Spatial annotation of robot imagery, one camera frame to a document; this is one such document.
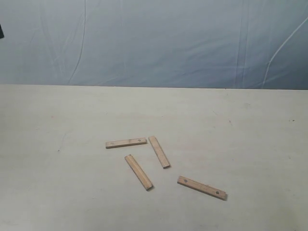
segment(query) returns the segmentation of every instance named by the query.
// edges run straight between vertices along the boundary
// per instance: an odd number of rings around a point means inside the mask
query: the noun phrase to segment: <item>white table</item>
[[[306,231],[307,119],[308,91],[0,85],[0,230]],[[171,168],[104,146],[151,135]]]

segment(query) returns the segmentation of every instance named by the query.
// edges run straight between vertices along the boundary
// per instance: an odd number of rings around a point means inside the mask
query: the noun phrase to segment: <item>wooden piece with holes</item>
[[[199,182],[196,182],[194,180],[188,179],[186,177],[179,177],[178,179],[178,184],[181,184],[183,186],[186,186],[188,188],[191,189],[195,189],[199,192],[211,195],[213,197],[216,197],[218,199],[227,200],[228,195],[226,194],[226,192],[219,190],[219,189],[215,189],[211,186],[205,185],[205,184],[201,184]]]
[[[149,141],[162,165],[163,168],[168,168],[170,167],[170,163],[162,149],[162,147],[160,146],[160,144],[158,143],[157,139],[155,136],[150,136],[149,137]]]
[[[125,160],[130,166],[130,168],[134,171],[138,179],[140,180],[141,184],[144,186],[146,191],[149,191],[153,188],[153,184],[147,175],[144,173],[143,169],[138,165],[137,161],[132,155],[125,156]]]
[[[106,142],[106,148],[118,148],[118,147],[133,146],[146,143],[147,143],[146,138],[137,138],[131,140],[122,140],[122,141],[110,141]]]

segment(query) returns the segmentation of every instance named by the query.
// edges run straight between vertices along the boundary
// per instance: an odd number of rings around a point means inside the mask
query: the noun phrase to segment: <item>white backdrop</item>
[[[1,0],[0,83],[308,89],[307,0]]]

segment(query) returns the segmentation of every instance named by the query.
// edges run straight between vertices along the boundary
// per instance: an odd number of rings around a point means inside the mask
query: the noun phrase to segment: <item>dark object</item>
[[[2,28],[1,28],[1,25],[0,25],[0,39],[1,39],[1,38],[4,38],[4,33],[3,33]]]

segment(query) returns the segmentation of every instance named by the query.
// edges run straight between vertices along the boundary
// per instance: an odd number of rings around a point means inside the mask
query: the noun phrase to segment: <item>wooden plank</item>
[[[143,169],[138,165],[137,161],[132,155],[125,156],[125,160],[130,166],[130,168],[134,171],[138,179],[140,180],[141,184],[143,184],[146,191],[149,191],[153,188],[153,184],[147,175],[144,173]]]
[[[226,192],[219,190],[219,189],[215,189],[211,186],[205,185],[205,184],[201,184],[199,182],[196,182],[194,180],[188,179],[186,177],[179,177],[178,179],[178,184],[181,184],[183,186],[186,186],[188,188],[191,189],[195,189],[199,192],[211,195],[213,197],[216,197],[218,199],[227,200],[228,195],[226,194]]]
[[[168,168],[170,167],[170,163],[162,149],[162,147],[160,146],[159,142],[157,141],[155,136],[150,136],[149,137],[149,141],[162,165],[163,168]]]
[[[133,146],[146,143],[147,143],[146,138],[137,138],[131,140],[122,140],[122,141],[109,141],[106,142],[106,148],[118,148],[118,147]]]

